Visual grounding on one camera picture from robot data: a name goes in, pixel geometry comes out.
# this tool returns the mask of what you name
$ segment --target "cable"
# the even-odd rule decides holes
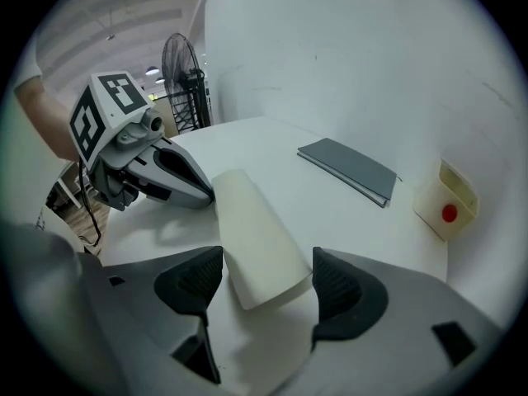
[[[97,232],[97,240],[95,243],[90,243],[90,241],[88,241],[88,239],[86,239],[84,236],[79,236],[79,238],[85,241],[88,245],[92,247],[96,247],[97,244],[99,243],[99,240],[101,239],[101,230],[99,230],[99,226],[97,226],[97,221],[96,221],[95,216],[93,215],[92,207],[90,206],[90,201],[88,200],[88,197],[86,195],[86,189],[84,188],[84,183],[83,183],[83,159],[80,157],[79,157],[79,186],[81,187],[82,203],[84,204],[84,208],[86,209],[86,211],[90,214],[90,217],[92,218],[93,227],[95,228]]]

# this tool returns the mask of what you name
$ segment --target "gray notebook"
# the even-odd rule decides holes
[[[298,155],[338,177],[385,207],[393,194],[396,173],[372,158],[329,138],[300,147]]]

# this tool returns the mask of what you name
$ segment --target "floor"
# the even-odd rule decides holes
[[[88,251],[94,255],[99,255],[102,238],[106,231],[106,221],[108,220],[110,207],[94,200],[90,196],[88,196],[88,199],[90,200],[90,206],[92,207],[93,215],[96,218],[97,226],[99,227],[99,230],[101,230],[101,239],[96,247],[87,243],[94,243],[97,240],[97,232],[93,227],[92,218],[84,206],[79,209],[73,203],[69,203],[66,206],[60,207],[56,213],[79,237],[83,236],[86,239],[81,238],[81,241]]]

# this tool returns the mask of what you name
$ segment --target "ceiling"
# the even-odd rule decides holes
[[[72,106],[90,73],[129,71],[148,91],[161,68],[163,45],[186,34],[192,0],[62,0],[42,22],[37,61],[45,86]]]

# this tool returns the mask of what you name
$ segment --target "red button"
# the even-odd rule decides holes
[[[442,219],[446,223],[453,223],[456,220],[456,216],[458,215],[458,213],[459,212],[456,209],[456,206],[448,204],[442,210]]]

